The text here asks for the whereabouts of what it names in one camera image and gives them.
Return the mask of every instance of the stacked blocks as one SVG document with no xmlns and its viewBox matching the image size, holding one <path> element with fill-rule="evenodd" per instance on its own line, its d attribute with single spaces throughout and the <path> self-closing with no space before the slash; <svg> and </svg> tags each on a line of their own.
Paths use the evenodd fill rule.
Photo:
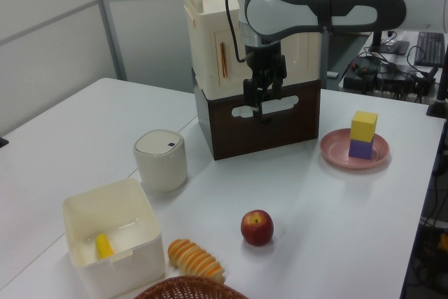
<svg viewBox="0 0 448 299">
<path fill-rule="evenodd" d="M 349 157 L 372 159 L 377 113 L 357 111 L 351 120 Z"/>
</svg>

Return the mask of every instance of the white container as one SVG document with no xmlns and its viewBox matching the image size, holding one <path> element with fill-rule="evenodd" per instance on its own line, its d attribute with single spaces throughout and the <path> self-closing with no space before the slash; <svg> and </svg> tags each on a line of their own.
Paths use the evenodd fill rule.
<svg viewBox="0 0 448 299">
<path fill-rule="evenodd" d="M 196 81 L 208 100 L 243 94 L 243 80 L 252 77 L 246 63 L 235 57 L 225 0 L 183 0 L 187 17 L 192 65 Z M 239 56 L 243 58 L 244 44 L 239 33 L 238 0 L 229 0 Z M 300 33 L 281 41 L 285 55 L 287 77 L 283 86 L 319 79 L 322 34 Z"/>
<path fill-rule="evenodd" d="M 154 130 L 146 133 L 135 143 L 134 157 L 143 187 L 169 192 L 187 179 L 185 142 L 177 132 Z"/>
<path fill-rule="evenodd" d="M 92 298 L 111 298 L 164 273 L 160 228 L 136 179 L 69 197 L 62 214 L 71 262 Z M 115 254 L 100 260 L 95 239 L 101 232 Z"/>
</svg>

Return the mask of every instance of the orange striped toy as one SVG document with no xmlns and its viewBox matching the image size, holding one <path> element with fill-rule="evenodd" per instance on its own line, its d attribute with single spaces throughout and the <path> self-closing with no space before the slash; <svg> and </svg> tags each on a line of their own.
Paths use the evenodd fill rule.
<svg viewBox="0 0 448 299">
<path fill-rule="evenodd" d="M 168 247 L 168 258 L 182 274 L 224 282 L 224 269 L 216 259 L 189 239 L 176 239 Z"/>
</svg>

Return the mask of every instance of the apple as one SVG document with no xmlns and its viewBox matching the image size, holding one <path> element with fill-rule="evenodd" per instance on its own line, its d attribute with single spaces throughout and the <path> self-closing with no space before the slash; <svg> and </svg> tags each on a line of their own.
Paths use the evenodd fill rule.
<svg viewBox="0 0 448 299">
<path fill-rule="evenodd" d="M 267 244 L 274 234 L 274 223 L 264 210 L 253 210 L 241 220 L 241 234 L 246 242 L 254 246 Z"/>
</svg>

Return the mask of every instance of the purple cube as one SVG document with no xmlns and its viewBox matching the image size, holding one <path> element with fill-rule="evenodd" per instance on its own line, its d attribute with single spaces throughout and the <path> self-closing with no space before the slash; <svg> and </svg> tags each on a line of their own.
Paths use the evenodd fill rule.
<svg viewBox="0 0 448 299">
<path fill-rule="evenodd" d="M 371 142 L 350 139 L 349 157 L 372 159 L 373 139 Z"/>
</svg>

